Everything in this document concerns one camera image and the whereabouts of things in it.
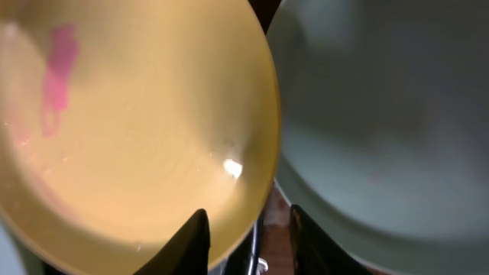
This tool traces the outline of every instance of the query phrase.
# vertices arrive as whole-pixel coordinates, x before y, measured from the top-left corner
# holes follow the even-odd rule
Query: cream-colored plate
[[[264,205],[272,59],[244,0],[1,0],[0,213],[70,273],[130,274],[197,210],[209,267]]]

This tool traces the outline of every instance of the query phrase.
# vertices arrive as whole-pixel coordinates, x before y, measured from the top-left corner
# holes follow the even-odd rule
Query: yellow plate
[[[0,213],[69,273],[133,273],[199,208],[212,268],[267,198],[277,84],[245,0],[0,0],[0,95]]]

